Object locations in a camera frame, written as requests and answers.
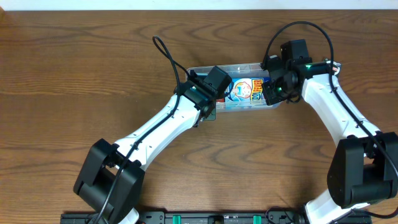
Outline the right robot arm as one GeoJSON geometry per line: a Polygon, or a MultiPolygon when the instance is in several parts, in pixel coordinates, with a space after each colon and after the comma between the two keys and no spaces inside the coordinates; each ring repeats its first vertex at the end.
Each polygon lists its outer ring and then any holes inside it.
{"type": "Polygon", "coordinates": [[[327,173],[327,189],[307,202],[300,223],[338,223],[350,216],[370,218],[368,205],[397,196],[397,134],[368,121],[338,83],[340,65],[331,60],[266,57],[261,68],[268,105],[308,103],[329,131],[336,151],[327,173]]]}

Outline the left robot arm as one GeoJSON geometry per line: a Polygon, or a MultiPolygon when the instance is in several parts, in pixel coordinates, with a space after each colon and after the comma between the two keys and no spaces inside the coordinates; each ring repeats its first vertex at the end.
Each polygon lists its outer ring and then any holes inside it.
{"type": "Polygon", "coordinates": [[[146,169],[180,134],[214,111],[225,88],[187,81],[167,104],[133,133],[111,144],[95,142],[78,174],[73,191],[97,215],[91,223],[137,223],[136,210],[146,169]]]}

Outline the dark green round-label box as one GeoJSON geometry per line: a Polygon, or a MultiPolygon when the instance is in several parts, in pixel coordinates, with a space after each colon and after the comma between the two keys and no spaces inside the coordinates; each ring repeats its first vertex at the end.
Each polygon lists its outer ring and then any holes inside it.
{"type": "Polygon", "coordinates": [[[341,72],[342,65],[338,62],[333,62],[334,75],[338,76],[341,72]]]}

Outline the blue Kool Fever box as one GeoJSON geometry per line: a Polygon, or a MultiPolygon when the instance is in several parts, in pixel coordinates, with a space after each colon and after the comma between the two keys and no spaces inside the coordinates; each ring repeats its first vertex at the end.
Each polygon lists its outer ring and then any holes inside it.
{"type": "Polygon", "coordinates": [[[229,106],[267,105],[262,84],[269,80],[268,77],[234,78],[226,90],[224,102],[229,106]]]}

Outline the clear plastic container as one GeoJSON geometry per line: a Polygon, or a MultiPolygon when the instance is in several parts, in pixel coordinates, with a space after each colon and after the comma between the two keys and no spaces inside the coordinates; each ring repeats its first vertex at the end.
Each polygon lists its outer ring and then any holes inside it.
{"type": "MultiPolygon", "coordinates": [[[[242,64],[232,64],[232,65],[220,65],[222,70],[224,70],[232,78],[256,78],[256,77],[268,77],[268,71],[263,70],[258,63],[242,63],[242,64]]],[[[278,107],[279,104],[272,106],[259,105],[259,106],[229,106],[224,103],[216,103],[216,112],[236,112],[236,111],[249,111],[249,110],[270,110],[278,107]]]]}

